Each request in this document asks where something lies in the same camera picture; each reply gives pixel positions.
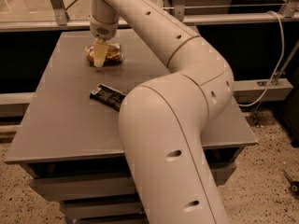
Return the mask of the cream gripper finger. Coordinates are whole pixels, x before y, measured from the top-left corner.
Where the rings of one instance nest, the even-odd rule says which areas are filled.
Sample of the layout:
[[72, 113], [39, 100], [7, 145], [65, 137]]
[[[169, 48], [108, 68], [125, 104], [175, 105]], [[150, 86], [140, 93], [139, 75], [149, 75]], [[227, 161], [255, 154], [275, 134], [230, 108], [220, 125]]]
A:
[[108, 43], [102, 39], [96, 39], [93, 42], [93, 64], [95, 67], [104, 65], [108, 51]]

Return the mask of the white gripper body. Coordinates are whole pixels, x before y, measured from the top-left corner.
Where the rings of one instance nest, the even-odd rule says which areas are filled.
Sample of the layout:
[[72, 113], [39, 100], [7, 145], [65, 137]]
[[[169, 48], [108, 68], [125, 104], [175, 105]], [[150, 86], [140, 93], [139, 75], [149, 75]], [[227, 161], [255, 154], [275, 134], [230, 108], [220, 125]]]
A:
[[119, 14], [98, 17], [91, 15], [90, 30], [94, 37], [103, 40], [110, 40], [117, 32], [119, 25]]

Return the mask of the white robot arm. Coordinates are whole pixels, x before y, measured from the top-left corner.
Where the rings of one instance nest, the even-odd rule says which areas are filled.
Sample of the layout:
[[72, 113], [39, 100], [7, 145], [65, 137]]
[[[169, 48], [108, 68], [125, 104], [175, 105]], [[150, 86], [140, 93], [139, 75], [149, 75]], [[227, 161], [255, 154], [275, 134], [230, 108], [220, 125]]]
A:
[[93, 35], [124, 19], [169, 73], [133, 88], [119, 113], [125, 158], [149, 224], [230, 224], [201, 132], [231, 102], [234, 75], [197, 32], [150, 0], [93, 0]]

